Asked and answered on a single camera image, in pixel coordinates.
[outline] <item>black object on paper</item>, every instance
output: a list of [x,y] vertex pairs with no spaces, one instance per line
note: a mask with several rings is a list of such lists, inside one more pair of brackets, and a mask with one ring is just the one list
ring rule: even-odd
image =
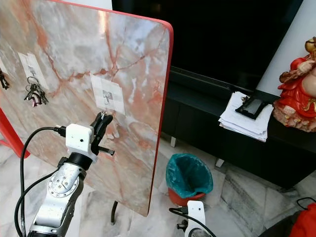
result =
[[242,103],[242,106],[240,106],[238,109],[235,109],[235,111],[251,119],[256,119],[263,108],[268,104],[268,102],[262,101],[258,98],[255,98],[254,96],[247,96],[244,98],[245,99]]

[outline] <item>black tv screen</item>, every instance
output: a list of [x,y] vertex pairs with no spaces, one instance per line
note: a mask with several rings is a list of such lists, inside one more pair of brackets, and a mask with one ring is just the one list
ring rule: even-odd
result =
[[302,1],[118,0],[113,10],[169,22],[172,66],[254,90]]

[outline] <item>black cable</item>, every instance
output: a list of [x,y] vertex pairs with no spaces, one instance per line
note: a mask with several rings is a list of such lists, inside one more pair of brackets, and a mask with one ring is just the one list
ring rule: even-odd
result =
[[[56,128],[54,127],[42,127],[39,128],[37,130],[35,130],[30,136],[29,138],[26,140],[22,153],[21,153],[21,158],[20,158],[20,182],[21,182],[21,196],[24,193],[24,156],[25,156],[25,152],[27,149],[27,146],[29,144],[29,142],[31,141],[31,139],[40,131],[43,130],[54,130],[56,131]],[[25,214],[24,214],[24,198],[22,198],[21,201],[21,229],[22,229],[22,235],[20,235],[21,237],[26,237],[26,231],[25,231]]]
[[313,202],[316,203],[316,200],[315,200],[314,198],[312,198],[312,197],[303,197],[303,198],[297,199],[297,200],[296,200],[296,203],[297,203],[302,209],[304,209],[304,210],[308,210],[308,209],[305,208],[305,207],[303,207],[303,206],[300,204],[300,201],[301,201],[301,200],[306,200],[306,199],[310,199],[310,200],[312,200]]
[[180,210],[178,208],[169,208],[169,211],[176,214],[176,215],[179,215],[179,216],[183,216],[185,218],[188,218],[190,220],[193,220],[195,221],[196,223],[198,223],[199,225],[201,225],[204,229],[206,229],[206,231],[213,237],[216,237],[216,235],[206,226],[204,225],[201,221],[198,221],[197,219],[191,217],[191,216],[188,216],[186,214],[183,214],[180,212]]
[[22,203],[22,201],[24,200],[24,196],[28,193],[29,190],[31,190],[36,184],[40,183],[41,181],[49,178],[50,176],[52,176],[55,172],[57,172],[59,170],[56,169],[54,172],[50,173],[50,174],[47,174],[46,176],[40,178],[39,180],[35,181],[33,184],[31,184],[24,192],[23,194],[20,196],[16,206],[15,206],[15,211],[14,211],[14,224],[15,224],[15,228],[16,228],[16,231],[18,232],[18,235],[19,237],[22,237],[22,232],[20,230],[20,227],[19,227],[19,220],[18,220],[18,215],[19,215],[19,207],[20,207],[20,204]]

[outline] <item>black stand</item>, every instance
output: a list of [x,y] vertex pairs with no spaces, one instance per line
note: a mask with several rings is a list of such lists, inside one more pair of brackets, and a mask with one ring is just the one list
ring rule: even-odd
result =
[[115,224],[115,211],[117,209],[118,202],[114,201],[113,207],[112,207],[112,212],[111,212],[111,225]]

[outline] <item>key ring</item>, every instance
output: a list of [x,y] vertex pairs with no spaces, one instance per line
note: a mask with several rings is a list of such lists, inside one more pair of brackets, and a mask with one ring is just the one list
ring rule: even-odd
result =
[[30,77],[27,78],[28,84],[32,84],[32,83],[30,83],[30,78],[35,79],[35,81],[37,82],[37,85],[40,84],[40,83],[39,83],[39,80],[38,80],[37,78],[35,78],[35,77],[32,77],[32,76],[30,76]]
[[26,91],[30,91],[31,90],[31,85],[30,84],[26,85],[25,89],[26,89]]

